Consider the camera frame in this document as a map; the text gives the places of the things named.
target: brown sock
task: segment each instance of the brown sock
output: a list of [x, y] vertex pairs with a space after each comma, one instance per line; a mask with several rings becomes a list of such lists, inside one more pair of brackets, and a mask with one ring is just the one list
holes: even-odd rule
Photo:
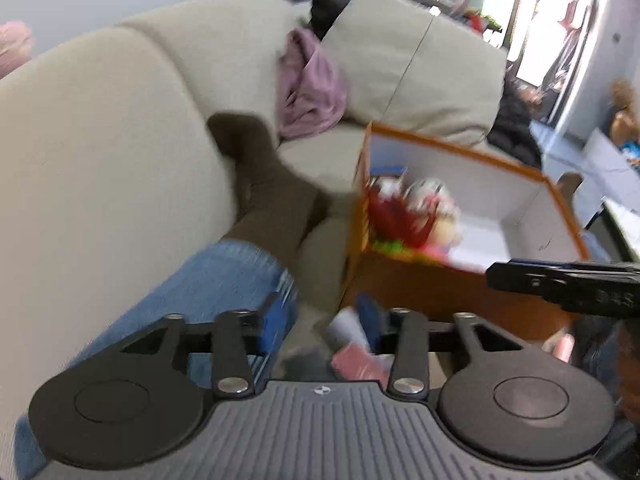
[[327, 197], [281, 163], [258, 117], [217, 113], [207, 126], [220, 152], [236, 161], [250, 184], [245, 215], [225, 238], [251, 242], [289, 267], [300, 242], [326, 216]]

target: pink cloth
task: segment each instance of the pink cloth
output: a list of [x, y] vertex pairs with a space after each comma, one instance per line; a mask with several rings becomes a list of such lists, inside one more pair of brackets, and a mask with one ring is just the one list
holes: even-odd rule
[[33, 40], [23, 22], [0, 25], [0, 79], [31, 59]]
[[278, 132], [284, 139], [319, 134], [344, 115], [345, 85], [310, 30], [296, 28], [288, 34], [278, 85]]

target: pink card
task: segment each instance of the pink card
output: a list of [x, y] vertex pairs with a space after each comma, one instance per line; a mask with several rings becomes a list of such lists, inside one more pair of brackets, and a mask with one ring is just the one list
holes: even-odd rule
[[336, 352], [331, 364], [340, 377], [347, 381], [378, 381], [386, 388], [389, 380], [389, 374], [379, 359], [354, 343]]

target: sofa cushion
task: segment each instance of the sofa cushion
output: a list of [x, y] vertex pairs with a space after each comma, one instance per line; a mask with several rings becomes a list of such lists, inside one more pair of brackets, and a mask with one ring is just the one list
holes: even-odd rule
[[135, 30], [81, 36], [0, 81], [0, 478], [36, 389], [220, 238], [235, 208], [204, 120]]
[[350, 215], [325, 219], [305, 238], [291, 270], [300, 301], [330, 318], [340, 304], [350, 223]]
[[322, 44], [350, 84], [348, 114], [461, 144], [491, 128], [505, 55], [408, 0], [351, 0]]
[[297, 26], [287, 0], [196, 0], [128, 18], [176, 64], [204, 118], [220, 110], [261, 115], [276, 142], [276, 69]]
[[307, 139], [283, 142], [278, 154], [297, 174], [333, 194], [351, 193], [364, 127], [341, 122]]

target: toy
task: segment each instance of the toy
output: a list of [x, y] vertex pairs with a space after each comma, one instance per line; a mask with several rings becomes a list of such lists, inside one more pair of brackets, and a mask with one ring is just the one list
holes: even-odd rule
[[460, 241], [459, 216], [449, 191], [437, 178], [424, 178], [402, 193], [404, 171], [398, 176], [376, 171], [369, 181], [369, 220], [374, 243], [383, 252], [402, 248], [420, 250], [430, 257], [444, 259]]
[[636, 101], [634, 88], [626, 79], [619, 79], [611, 84], [613, 105], [618, 112], [614, 116], [609, 138], [617, 147], [622, 147], [626, 142], [637, 141], [640, 134], [640, 124], [634, 114]]

